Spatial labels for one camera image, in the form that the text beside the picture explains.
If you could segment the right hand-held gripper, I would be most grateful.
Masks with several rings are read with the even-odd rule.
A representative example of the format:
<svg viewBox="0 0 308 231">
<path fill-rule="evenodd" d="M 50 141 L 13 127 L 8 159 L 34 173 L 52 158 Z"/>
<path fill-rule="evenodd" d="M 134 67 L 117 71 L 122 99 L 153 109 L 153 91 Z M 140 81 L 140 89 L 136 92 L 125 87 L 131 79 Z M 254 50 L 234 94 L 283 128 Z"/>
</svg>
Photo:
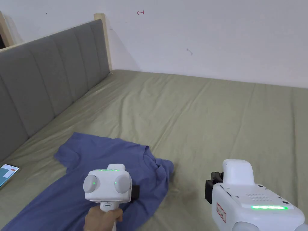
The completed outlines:
<svg viewBox="0 0 308 231">
<path fill-rule="evenodd" d="M 304 231 L 305 216 L 295 205 L 256 184 L 251 164 L 223 161 L 223 172 L 205 182 L 205 199 L 220 231 Z"/>
</svg>

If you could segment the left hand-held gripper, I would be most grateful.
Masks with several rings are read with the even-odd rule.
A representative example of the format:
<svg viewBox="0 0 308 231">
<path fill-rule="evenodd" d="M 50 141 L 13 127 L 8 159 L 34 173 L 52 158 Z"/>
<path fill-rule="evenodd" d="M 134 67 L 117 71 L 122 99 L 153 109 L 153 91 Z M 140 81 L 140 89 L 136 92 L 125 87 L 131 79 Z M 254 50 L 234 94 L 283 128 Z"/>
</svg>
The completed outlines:
<svg viewBox="0 0 308 231">
<path fill-rule="evenodd" d="M 140 186 L 134 185 L 124 164 L 109 164 L 107 169 L 89 172 L 83 184 L 85 198 L 99 203 L 104 212 L 115 210 L 121 204 L 131 203 L 140 196 Z M 112 231 L 117 230 L 117 222 Z"/>
</svg>

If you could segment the person's left hand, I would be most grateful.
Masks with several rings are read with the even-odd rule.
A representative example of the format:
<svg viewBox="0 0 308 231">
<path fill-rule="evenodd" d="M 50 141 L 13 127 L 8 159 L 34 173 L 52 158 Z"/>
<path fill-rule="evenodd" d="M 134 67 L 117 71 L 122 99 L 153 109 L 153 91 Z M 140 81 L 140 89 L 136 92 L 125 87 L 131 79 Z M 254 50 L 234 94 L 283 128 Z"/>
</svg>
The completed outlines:
<svg viewBox="0 0 308 231">
<path fill-rule="evenodd" d="M 114 223 L 122 219 L 123 210 L 120 208 L 104 212 L 100 206 L 95 206 L 85 216 L 84 231 L 112 231 Z"/>
</svg>

